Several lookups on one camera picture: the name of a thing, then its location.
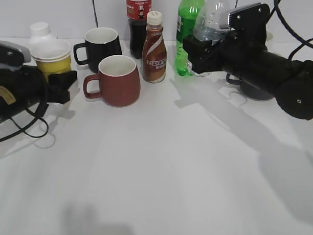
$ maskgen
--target white bottle cap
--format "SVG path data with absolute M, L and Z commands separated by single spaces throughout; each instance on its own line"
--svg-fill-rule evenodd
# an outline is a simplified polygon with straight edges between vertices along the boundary
M 150 11 L 148 13 L 148 24 L 160 25 L 162 24 L 162 13 L 158 11 Z
M 51 33 L 49 25 L 44 22 L 32 24 L 30 31 L 32 36 L 45 36 Z

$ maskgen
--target white wall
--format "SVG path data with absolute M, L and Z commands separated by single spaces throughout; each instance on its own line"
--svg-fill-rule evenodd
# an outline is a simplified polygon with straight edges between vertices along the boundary
M 239 0 L 239 5 L 257 2 Z M 273 0 L 262 0 L 273 7 Z M 180 0 L 153 0 L 153 9 L 164 15 L 164 38 L 175 40 L 177 12 Z M 95 0 L 99 26 L 115 28 L 121 39 L 129 39 L 126 0 Z M 313 37 L 311 30 L 313 0 L 282 0 L 281 10 L 287 22 L 305 39 Z M 91 0 L 1 0 L 0 37 L 28 37 L 29 25 L 48 22 L 60 38 L 83 38 L 95 27 Z M 276 15 L 268 25 L 276 42 L 296 40 L 283 28 Z
M 49 23 L 60 38 L 95 27 L 91 0 L 0 0 L 0 37 L 29 37 L 35 22 Z

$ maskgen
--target nescafe logo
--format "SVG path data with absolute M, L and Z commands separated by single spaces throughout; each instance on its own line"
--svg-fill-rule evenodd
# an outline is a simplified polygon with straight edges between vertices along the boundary
M 165 59 L 159 60 L 159 61 L 147 60 L 147 65 L 155 67 L 156 70 L 162 69 L 163 67 L 165 67 L 165 64 L 166 64 L 166 60 Z

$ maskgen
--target green bottle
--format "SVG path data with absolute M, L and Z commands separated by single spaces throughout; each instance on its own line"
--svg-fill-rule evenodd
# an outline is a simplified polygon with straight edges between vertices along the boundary
M 177 56 L 175 67 L 180 76 L 191 75 L 187 69 L 187 52 L 182 48 L 183 39 L 193 34 L 197 16 L 205 0 L 182 0 L 178 11 Z

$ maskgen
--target yellow cup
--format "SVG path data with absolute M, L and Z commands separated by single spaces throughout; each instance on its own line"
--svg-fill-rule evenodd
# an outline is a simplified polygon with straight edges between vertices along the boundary
M 70 45 L 65 40 L 49 40 L 34 45 L 30 53 L 47 82 L 51 74 L 71 71 Z

